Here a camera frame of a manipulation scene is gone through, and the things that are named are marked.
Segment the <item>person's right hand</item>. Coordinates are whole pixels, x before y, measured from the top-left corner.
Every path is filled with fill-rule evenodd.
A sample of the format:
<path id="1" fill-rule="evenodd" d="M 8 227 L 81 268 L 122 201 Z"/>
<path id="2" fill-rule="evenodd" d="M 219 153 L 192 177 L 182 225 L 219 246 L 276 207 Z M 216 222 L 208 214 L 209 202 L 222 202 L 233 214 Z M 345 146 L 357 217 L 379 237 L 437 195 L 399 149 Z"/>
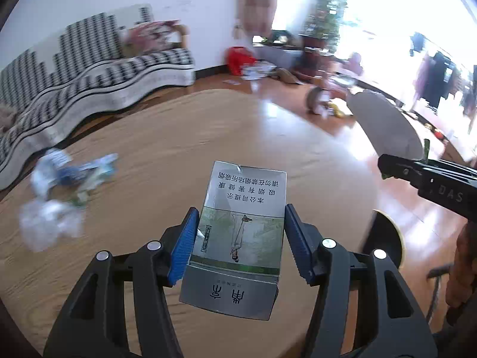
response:
<path id="1" fill-rule="evenodd" d="M 476 223 L 468 221 L 456 242 L 453 265 L 446 285 L 445 301 L 458 308 L 472 296 L 476 278 Z"/>

